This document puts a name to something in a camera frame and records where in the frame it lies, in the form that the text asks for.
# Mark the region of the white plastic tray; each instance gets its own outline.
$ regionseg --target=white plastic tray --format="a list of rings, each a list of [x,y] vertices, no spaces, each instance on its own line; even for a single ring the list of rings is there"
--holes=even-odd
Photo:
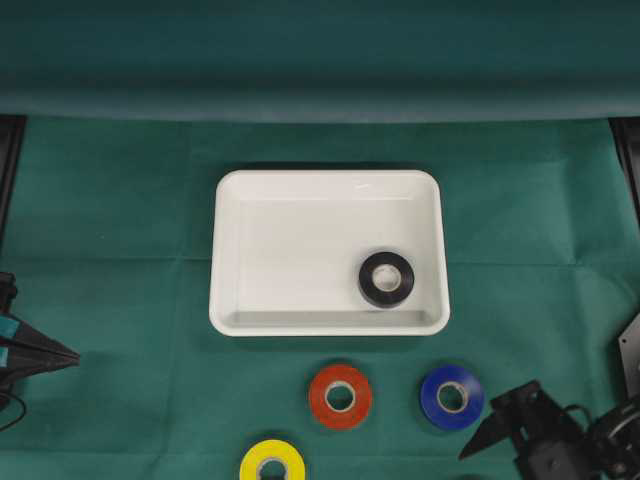
[[[392,309],[358,288],[377,251],[405,257]],[[236,171],[216,192],[211,323],[234,336],[432,335],[449,319],[438,184],[417,170]]]

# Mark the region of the green backdrop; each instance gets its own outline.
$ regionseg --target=green backdrop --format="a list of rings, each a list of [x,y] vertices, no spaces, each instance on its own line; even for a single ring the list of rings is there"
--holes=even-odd
[[[449,121],[640,114],[637,0],[20,0],[0,111]]]
[[[433,337],[230,338],[209,323],[216,182],[238,168],[419,168],[442,190],[453,315]],[[640,297],[640,242],[605,121],[241,125],[31,118],[2,251],[14,312],[82,354],[21,382],[0,471],[34,478],[237,476],[256,440],[310,478],[512,479],[505,443],[423,418],[418,385],[455,361],[487,395],[539,379],[563,404],[623,398],[615,337]],[[334,360],[375,401],[327,431],[306,389]],[[0,414],[8,419],[16,410]]]

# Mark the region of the black bracket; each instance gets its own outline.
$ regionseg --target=black bracket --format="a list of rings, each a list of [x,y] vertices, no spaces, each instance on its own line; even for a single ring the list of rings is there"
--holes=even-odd
[[[640,221],[640,117],[609,119],[620,165],[627,177],[636,217]]]

